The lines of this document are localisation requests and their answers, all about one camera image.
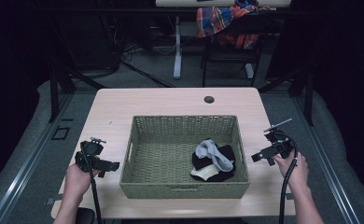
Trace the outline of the white desk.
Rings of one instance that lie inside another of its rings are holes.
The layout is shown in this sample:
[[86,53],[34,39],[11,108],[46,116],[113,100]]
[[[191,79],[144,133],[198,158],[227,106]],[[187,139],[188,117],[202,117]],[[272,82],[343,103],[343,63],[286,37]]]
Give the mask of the white desk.
[[[258,0],[260,4],[269,7],[289,7],[292,0]],[[156,0],[157,7],[230,7],[235,0]],[[174,79],[181,78],[182,69],[182,51],[181,51],[181,34],[180,18],[175,17],[175,65]]]

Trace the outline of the cream sock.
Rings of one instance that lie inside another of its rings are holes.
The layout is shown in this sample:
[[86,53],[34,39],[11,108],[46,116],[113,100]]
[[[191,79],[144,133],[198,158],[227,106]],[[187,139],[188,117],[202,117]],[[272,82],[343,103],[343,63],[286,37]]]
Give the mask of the cream sock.
[[199,177],[203,181],[207,181],[210,177],[217,175],[218,173],[219,170],[214,164],[205,166],[204,168],[199,170],[193,169],[190,172],[192,176]]

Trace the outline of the metal floor rail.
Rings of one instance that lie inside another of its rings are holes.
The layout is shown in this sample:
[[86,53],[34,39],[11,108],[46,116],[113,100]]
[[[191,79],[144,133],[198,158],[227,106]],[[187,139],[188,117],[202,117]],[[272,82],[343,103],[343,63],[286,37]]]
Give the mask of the metal floor rail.
[[336,175],[336,172],[329,160],[329,157],[321,143],[319,136],[316,132],[315,126],[311,126],[304,115],[304,106],[302,102],[297,98],[291,98],[291,102],[298,111],[301,123],[304,129],[310,135],[310,139],[313,141],[314,152],[316,154],[317,161],[321,167],[322,173],[327,179],[330,191],[338,204],[339,210],[342,213],[343,219],[346,224],[361,224],[353,205],[348,198],[346,191]]
[[33,118],[0,173],[0,224],[6,223],[73,97],[65,94],[59,98],[58,114],[53,119],[50,119],[50,99],[40,97]]

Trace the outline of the plaid cloth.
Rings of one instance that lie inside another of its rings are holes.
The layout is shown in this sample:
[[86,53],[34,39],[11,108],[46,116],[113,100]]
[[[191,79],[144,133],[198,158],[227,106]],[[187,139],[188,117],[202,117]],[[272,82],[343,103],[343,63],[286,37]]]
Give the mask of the plaid cloth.
[[233,34],[225,29],[246,14],[268,9],[259,7],[257,0],[234,0],[231,7],[199,7],[196,13],[198,37],[209,37],[212,44],[222,47],[253,49],[260,34]]

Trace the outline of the black and white clothes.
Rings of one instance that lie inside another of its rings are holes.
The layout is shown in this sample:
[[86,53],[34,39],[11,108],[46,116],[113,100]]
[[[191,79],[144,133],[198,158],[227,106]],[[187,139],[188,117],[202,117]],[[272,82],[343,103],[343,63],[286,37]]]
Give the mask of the black and white clothes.
[[235,155],[230,145],[220,147],[219,152],[225,156],[233,165],[228,172],[221,171],[213,161],[207,157],[200,159],[195,153],[192,154],[193,169],[190,175],[199,181],[204,182],[224,182],[234,177],[236,171]]

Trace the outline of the black seat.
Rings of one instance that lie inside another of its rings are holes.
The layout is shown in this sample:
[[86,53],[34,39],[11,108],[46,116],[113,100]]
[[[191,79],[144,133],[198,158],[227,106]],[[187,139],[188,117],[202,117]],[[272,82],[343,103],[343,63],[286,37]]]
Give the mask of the black seat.
[[95,212],[90,208],[79,207],[77,209],[76,224],[93,224]]

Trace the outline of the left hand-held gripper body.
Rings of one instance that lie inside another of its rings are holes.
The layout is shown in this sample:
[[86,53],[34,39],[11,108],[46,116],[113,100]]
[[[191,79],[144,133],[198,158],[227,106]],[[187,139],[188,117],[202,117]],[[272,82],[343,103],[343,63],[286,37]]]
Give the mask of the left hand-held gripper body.
[[108,172],[108,162],[99,158],[103,148],[104,147],[95,140],[81,142],[80,151],[75,155],[77,166],[84,173],[88,173],[90,170]]

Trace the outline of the black chair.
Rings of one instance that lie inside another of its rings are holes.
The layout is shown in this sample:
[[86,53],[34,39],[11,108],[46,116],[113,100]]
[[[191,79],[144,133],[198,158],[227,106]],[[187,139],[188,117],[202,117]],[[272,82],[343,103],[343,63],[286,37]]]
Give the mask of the black chair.
[[[240,64],[239,72],[241,72],[248,63],[254,65],[253,77],[250,79],[250,86],[253,86],[264,40],[272,28],[273,20],[270,17],[259,14],[245,15],[219,33],[206,37],[202,57],[203,86],[207,85],[208,79],[221,80],[222,84],[219,84],[219,87],[225,86],[226,79],[248,80],[248,77],[238,77],[236,74],[226,76],[225,70],[227,64]],[[237,43],[221,45],[222,35],[241,35],[244,39],[253,37],[254,40],[248,45],[248,49],[244,49],[242,46],[237,47]]]

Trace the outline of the black metal stand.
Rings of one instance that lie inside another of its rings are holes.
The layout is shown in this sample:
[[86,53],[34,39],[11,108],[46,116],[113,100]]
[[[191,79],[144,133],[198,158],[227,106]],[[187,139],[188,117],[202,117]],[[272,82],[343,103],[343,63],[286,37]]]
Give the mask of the black metal stand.
[[94,81],[89,77],[86,77],[76,69],[72,69],[66,65],[55,65],[50,73],[49,78],[51,105],[49,123],[52,123],[54,120],[56,120],[61,111],[59,102],[59,88],[62,88],[62,90],[67,94],[75,93],[77,88],[72,81],[73,77],[83,81],[89,86],[94,87],[96,90],[105,88],[104,85]]
[[314,72],[309,68],[299,68],[290,74],[279,77],[270,84],[259,88],[259,92],[267,92],[273,88],[281,85],[282,83],[292,80],[292,84],[288,89],[290,97],[298,97],[302,91],[304,93],[303,115],[310,126],[313,126],[312,109],[313,109],[313,96],[314,96]]

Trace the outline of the grey sock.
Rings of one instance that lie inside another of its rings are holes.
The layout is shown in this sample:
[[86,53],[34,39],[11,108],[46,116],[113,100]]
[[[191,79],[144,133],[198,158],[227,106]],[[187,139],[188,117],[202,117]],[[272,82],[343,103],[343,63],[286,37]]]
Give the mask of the grey sock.
[[222,172],[230,172],[234,168],[232,148],[229,145],[218,147],[212,139],[203,140],[196,146],[194,154],[198,159],[210,159]]

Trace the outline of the green woven basket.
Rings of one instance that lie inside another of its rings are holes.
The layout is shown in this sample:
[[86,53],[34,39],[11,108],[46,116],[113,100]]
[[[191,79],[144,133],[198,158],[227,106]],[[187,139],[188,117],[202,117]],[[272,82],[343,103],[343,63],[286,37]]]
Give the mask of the green woven basket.
[[[234,177],[194,179],[192,154],[203,140],[230,145]],[[235,116],[135,116],[119,182],[130,199],[240,199],[250,185]]]

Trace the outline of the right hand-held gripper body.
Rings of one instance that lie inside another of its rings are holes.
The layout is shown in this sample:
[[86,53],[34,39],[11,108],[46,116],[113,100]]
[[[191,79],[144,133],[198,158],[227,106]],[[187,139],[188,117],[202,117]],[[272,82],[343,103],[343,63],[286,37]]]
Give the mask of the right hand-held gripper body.
[[264,131],[264,136],[271,142],[271,146],[266,147],[261,151],[262,158],[270,159],[272,156],[279,154],[283,159],[286,159],[291,151],[295,149],[296,144],[294,140],[278,129],[279,126],[289,121],[291,121],[291,119],[286,119],[278,124],[272,125]]

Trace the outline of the person's right hand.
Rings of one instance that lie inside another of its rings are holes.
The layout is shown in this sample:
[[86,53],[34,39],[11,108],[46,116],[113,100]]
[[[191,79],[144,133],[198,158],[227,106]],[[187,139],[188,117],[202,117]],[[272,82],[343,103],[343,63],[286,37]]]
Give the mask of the person's right hand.
[[288,180],[289,187],[292,191],[301,190],[307,187],[309,173],[308,163],[300,152],[297,154],[297,157],[294,157],[294,154],[291,153],[286,159],[283,159],[280,156],[273,156],[273,160],[278,165],[283,177],[287,176],[287,171],[292,162],[296,162]]

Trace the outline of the person's left hand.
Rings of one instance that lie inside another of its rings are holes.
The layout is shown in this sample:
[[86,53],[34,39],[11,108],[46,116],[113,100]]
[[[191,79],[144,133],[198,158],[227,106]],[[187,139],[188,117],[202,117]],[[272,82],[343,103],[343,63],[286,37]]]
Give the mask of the person's left hand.
[[65,198],[80,198],[90,185],[91,174],[83,172],[76,164],[72,164],[66,171],[63,196]]

